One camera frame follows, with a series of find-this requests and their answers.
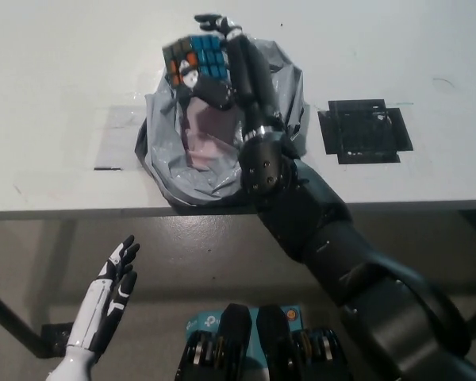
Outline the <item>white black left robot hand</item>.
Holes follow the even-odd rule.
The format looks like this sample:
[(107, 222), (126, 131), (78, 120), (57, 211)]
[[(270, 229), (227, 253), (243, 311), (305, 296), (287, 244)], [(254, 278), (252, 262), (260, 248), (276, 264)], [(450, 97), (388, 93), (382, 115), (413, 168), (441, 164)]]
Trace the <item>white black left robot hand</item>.
[(99, 357), (106, 351), (136, 285), (132, 262), (139, 249), (135, 237), (127, 237), (90, 283), (67, 341), (67, 354), (82, 351)]

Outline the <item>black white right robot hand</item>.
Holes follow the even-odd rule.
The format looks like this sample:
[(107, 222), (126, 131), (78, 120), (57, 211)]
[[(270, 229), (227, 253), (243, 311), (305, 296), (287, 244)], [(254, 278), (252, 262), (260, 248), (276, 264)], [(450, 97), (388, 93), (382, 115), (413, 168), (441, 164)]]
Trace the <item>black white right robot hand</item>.
[(194, 20), (201, 30), (221, 36), (221, 46), (228, 58), (230, 84), (202, 74), (193, 64), (183, 60), (178, 66), (180, 96), (200, 98), (219, 110), (238, 106), (244, 114), (244, 142), (283, 131), (268, 62), (243, 28), (218, 13), (197, 14)]

